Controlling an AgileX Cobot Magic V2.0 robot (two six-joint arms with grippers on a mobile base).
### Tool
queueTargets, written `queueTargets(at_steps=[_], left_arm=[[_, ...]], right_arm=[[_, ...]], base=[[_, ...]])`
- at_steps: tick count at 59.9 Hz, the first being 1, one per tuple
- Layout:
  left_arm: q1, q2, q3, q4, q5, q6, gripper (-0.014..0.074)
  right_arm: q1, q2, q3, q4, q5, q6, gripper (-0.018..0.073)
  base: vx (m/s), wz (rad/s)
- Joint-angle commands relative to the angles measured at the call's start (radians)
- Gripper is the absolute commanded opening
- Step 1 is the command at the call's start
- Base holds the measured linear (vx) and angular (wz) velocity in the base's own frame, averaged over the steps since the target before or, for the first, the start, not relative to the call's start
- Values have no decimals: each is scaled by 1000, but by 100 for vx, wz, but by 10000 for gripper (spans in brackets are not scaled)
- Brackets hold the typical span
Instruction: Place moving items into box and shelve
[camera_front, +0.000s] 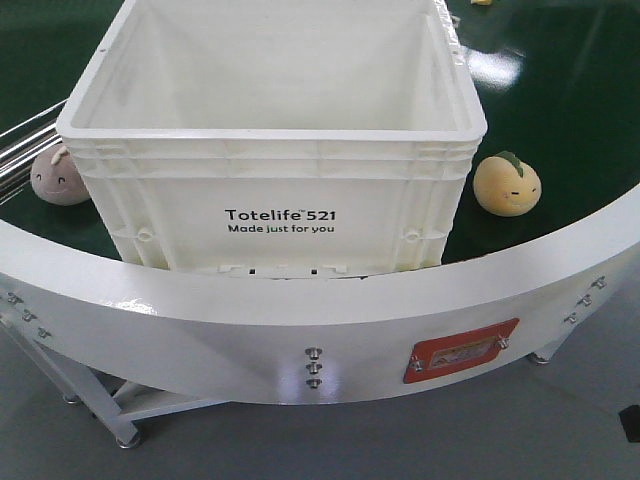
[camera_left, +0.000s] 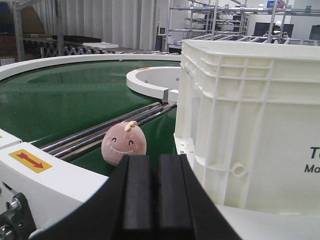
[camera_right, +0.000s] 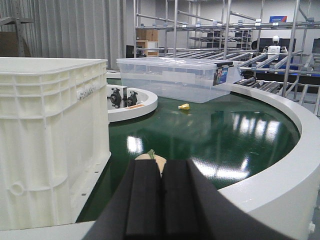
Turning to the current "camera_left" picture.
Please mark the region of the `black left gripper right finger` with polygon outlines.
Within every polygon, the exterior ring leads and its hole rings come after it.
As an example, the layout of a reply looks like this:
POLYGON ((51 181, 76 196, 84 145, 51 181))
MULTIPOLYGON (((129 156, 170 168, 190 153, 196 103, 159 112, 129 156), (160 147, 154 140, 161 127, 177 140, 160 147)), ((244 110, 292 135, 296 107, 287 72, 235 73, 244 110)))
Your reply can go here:
POLYGON ((158 160, 158 226, 164 240, 239 240, 209 198, 186 155, 158 160))

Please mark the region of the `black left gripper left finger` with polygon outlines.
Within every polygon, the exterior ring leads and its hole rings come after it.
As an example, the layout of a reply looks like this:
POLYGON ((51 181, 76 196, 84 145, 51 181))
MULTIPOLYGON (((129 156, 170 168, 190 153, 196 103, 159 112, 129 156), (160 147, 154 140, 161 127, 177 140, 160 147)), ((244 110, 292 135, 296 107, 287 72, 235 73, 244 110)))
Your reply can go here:
POLYGON ((80 207, 32 240, 151 240, 153 177, 148 156, 125 156, 80 207))

